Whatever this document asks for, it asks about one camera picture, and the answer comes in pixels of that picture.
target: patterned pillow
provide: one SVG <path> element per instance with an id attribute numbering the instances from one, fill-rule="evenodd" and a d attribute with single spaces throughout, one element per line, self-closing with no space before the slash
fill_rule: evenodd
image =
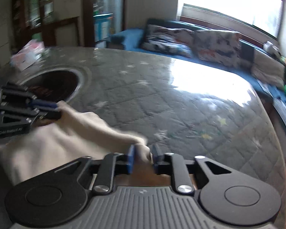
<path id="1" fill-rule="evenodd" d="M 198 57 L 221 63 L 228 67 L 239 67 L 241 34 L 224 30 L 197 30 L 195 48 Z"/>
<path id="2" fill-rule="evenodd" d="M 143 49 L 155 52 L 193 57 L 194 32 L 188 29 L 148 25 Z"/>

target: blue sofa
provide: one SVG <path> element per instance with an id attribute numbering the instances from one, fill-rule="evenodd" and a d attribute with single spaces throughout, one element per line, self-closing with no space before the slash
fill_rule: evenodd
<path id="1" fill-rule="evenodd" d="M 183 56 L 178 56 L 178 55 L 168 55 L 165 53 L 159 53 L 159 52 L 153 52 L 153 51 L 148 51 L 141 49 L 140 46 L 145 38 L 146 30 L 147 30 L 147 25 L 153 24 L 153 25 L 158 25 L 162 27 L 167 27 L 167 28 L 186 28 L 192 31 L 200 30 L 200 29 L 208 29 L 206 27 L 201 27 L 198 25 L 190 24 L 190 23 L 185 23 L 185 22 L 178 22 L 178 21 L 167 21 L 167 20 L 161 20 L 161 19 L 148 19 L 146 23 L 145 29 L 127 29 L 125 31 L 116 33 L 112 35 L 110 38 L 107 39 L 107 47 L 110 46 L 110 44 L 114 45 L 119 45 L 124 50 L 127 51 L 133 51 L 133 52 L 145 52 L 145 53 L 152 53 L 156 55 L 163 55 L 163 56 L 169 56 L 173 57 L 176 59 L 182 59 L 186 61 L 193 62 L 193 64 L 202 64 L 206 66 L 210 66 L 213 68 L 225 70 L 234 74 L 237 74 L 244 78 L 246 81 L 248 81 L 261 100 L 263 101 L 264 104 L 266 103 L 271 103 L 273 107 L 276 109 L 280 117 L 282 118 L 282 121 L 285 126 L 285 131 L 286 131 L 286 95 L 284 94 L 283 91 L 277 89 L 273 85 L 265 85 L 258 81 L 256 78 L 254 78 L 251 75 L 251 66 L 248 66 L 247 68 L 242 68 L 242 69 L 236 69 L 233 67 L 226 67 L 220 63 L 216 62 L 210 62 L 210 61 L 205 61 L 201 60 L 198 58 L 198 56 L 194 56 L 193 58 L 187 58 Z M 241 42 L 241 54 L 240 57 L 242 59 L 248 60 L 253 64 L 253 57 L 254 57 L 254 49 L 257 49 L 259 51 L 262 51 L 263 53 L 266 53 L 263 49 L 250 44 L 246 41 L 240 40 Z"/>
<path id="2" fill-rule="evenodd" d="M 149 24 L 158 25 L 158 26 L 167 27 L 167 28 L 186 28 L 192 31 L 196 31 L 200 29 L 207 29 L 206 27 L 201 27 L 198 25 L 190 24 L 190 23 L 177 22 L 177 21 L 166 21 L 166 20 L 160 20 L 160 19 L 148 19 L 146 25 L 149 25 Z M 145 34 L 146 34 L 146 28 L 145 29 L 127 29 L 125 31 L 112 35 L 107 40 L 107 45 L 109 45 L 109 43 L 121 44 L 123 45 L 123 49 L 127 51 L 145 52 L 145 53 L 152 53 L 152 54 L 157 54 L 157 55 L 162 55 L 162 56 L 169 56 L 169 57 L 173 57 L 176 59 L 182 59 L 182 60 L 190 61 L 193 63 L 202 64 L 202 65 L 210 66 L 213 68 L 225 70 L 231 73 L 235 73 L 241 76 L 242 78 L 244 78 L 246 81 L 248 81 L 253 86 L 253 88 L 258 93 L 261 99 L 264 99 L 266 102 L 272 102 L 271 94 L 266 92 L 261 87 L 259 82 L 251 75 L 250 68 L 235 69 L 232 67 L 226 67 L 220 63 L 201 60 L 198 58 L 198 56 L 194 56 L 194 58 L 187 58 L 187 57 L 179 56 L 179 55 L 168 55 L 166 53 L 159 53 L 159 52 L 144 50 L 140 48 L 140 45 L 143 39 L 145 38 Z M 248 42 L 245 42 L 243 40 L 241 40 L 241 45 L 242 45 L 241 58 L 248 60 L 251 63 L 253 63 L 254 49 L 258 49 L 266 53 L 263 49 L 255 45 L 252 45 Z"/>

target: sofa backrest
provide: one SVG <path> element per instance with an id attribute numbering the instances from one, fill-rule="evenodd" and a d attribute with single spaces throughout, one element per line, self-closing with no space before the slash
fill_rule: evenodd
<path id="1" fill-rule="evenodd" d="M 146 22 L 145 30 L 144 30 L 144 36 L 143 39 L 145 39 L 146 33 L 147 33 L 147 25 L 158 25 L 161 27 L 167 27 L 167 28 L 186 28 L 192 31 L 200 30 L 200 29 L 211 29 L 207 27 L 202 27 L 199 25 L 187 23 L 187 22 L 180 22 L 180 21 L 167 21 L 167 20 L 162 20 L 162 19 L 153 19 L 150 18 Z M 254 49 L 260 50 L 263 53 L 266 53 L 263 49 L 248 43 L 244 40 L 240 40 L 241 43 L 241 52 L 240 52 L 240 57 L 244 60 L 247 60 L 251 63 L 253 63 L 253 58 L 254 58 Z"/>

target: gray quilted tablecloth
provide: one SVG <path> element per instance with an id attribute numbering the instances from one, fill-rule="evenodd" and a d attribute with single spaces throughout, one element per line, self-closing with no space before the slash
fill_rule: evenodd
<path id="1" fill-rule="evenodd" d="M 86 87 L 71 101 L 110 126 L 136 131 L 165 152 L 205 155 L 274 186 L 275 221 L 286 227 L 286 169 L 272 124 L 239 76 L 169 57 L 112 49 L 53 48 L 14 80 L 53 66 L 82 68 Z"/>

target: window sill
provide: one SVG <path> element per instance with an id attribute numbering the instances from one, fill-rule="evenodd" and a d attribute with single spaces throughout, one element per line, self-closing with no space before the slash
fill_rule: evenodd
<path id="1" fill-rule="evenodd" d="M 259 30 L 254 29 L 244 23 L 241 23 L 232 18 L 213 13 L 207 10 L 183 6 L 182 16 L 194 18 L 201 21 L 210 22 L 234 31 L 238 31 L 241 34 L 248 36 L 258 42 L 265 43 L 267 41 L 272 42 L 275 46 L 279 46 L 279 43 L 272 37 L 260 32 Z"/>

